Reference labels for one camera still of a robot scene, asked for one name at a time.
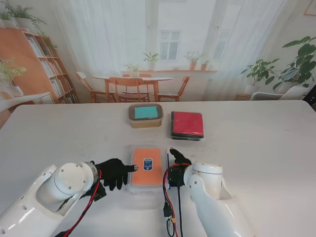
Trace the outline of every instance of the plant pot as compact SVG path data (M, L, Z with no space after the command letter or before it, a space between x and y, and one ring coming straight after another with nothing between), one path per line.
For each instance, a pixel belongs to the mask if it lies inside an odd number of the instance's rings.
M8 86L6 88L6 91L9 92L14 97L22 97L23 96L23 92L22 92L21 88L18 87L17 85L15 85L15 86Z
M148 70L154 71L156 67L156 62L148 62Z
M6 28L18 29L18 27L12 20L2 20L2 22L4 23L4 26Z
M193 71L196 69L196 66L197 66L197 62L191 62L190 63L190 71Z
M5 25L4 25L3 21L2 21L2 19L0 19L0 28L5 28Z
M2 97L4 100L14 98L14 97L13 97L9 92L7 92L7 91L0 91L0 97Z
M277 92L287 92L294 84L292 82L282 82L282 85L280 88L277 90Z
M131 76L132 78L138 78L138 77L139 77L139 72L131 72L131 73L130 73L130 76Z
M253 93L257 92L258 90L259 90L259 86L257 86L257 85L247 85L244 93L246 95L252 95Z
M20 27L29 29L30 32L37 34L37 29L30 19L21 17L15 17L14 19Z
M201 64L201 71L206 71L208 64Z

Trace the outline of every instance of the blue label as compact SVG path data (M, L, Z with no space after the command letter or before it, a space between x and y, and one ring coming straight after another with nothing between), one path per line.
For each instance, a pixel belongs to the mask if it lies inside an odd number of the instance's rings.
M145 158L144 159L144 167L143 167L144 170L152 170L153 169L153 159L151 158Z

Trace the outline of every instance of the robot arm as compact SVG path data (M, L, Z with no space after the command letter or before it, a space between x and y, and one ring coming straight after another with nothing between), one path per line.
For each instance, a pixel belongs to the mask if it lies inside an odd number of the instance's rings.
M67 163L58 169L52 165L0 216L0 233L3 237L51 236L97 178L98 171L89 162Z
M187 167L184 183L208 237L255 237L245 214L226 188L220 165L194 163Z

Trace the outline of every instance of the table surface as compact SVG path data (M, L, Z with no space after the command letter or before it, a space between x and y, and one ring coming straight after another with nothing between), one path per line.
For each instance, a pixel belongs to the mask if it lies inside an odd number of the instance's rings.
M154 144L177 148L193 162L221 164L257 237L314 235L316 113L306 102L160 104L162 126L140 129L129 126L128 103L18 107L0 130L0 212L52 163L110 158L126 163L130 145ZM171 111L201 112L205 140L171 140ZM107 194L92 205L74 236L167 236L162 192L147 197L126 190ZM170 194L177 209L176 190ZM186 187L181 196L184 235L205 237ZM81 199L57 232L72 226L87 202Z
M98 79L109 79L110 77L97 77L97 76L92 76L93 78L98 78ZM145 81L162 81L162 80L172 80L173 78L142 78L141 79L145 80Z
M7 109L10 109L11 107L15 105L18 105L27 101L31 101L31 100L36 100L48 94L49 92L43 93L43 94L37 94L37 95L26 95L22 97L14 97L12 99L7 99L7 100L0 100L0 113L2 113L3 111Z

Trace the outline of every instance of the red lid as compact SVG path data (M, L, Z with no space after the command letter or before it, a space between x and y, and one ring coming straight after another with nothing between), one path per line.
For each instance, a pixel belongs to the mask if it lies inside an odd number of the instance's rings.
M174 112L173 132L203 136L203 119L200 113Z

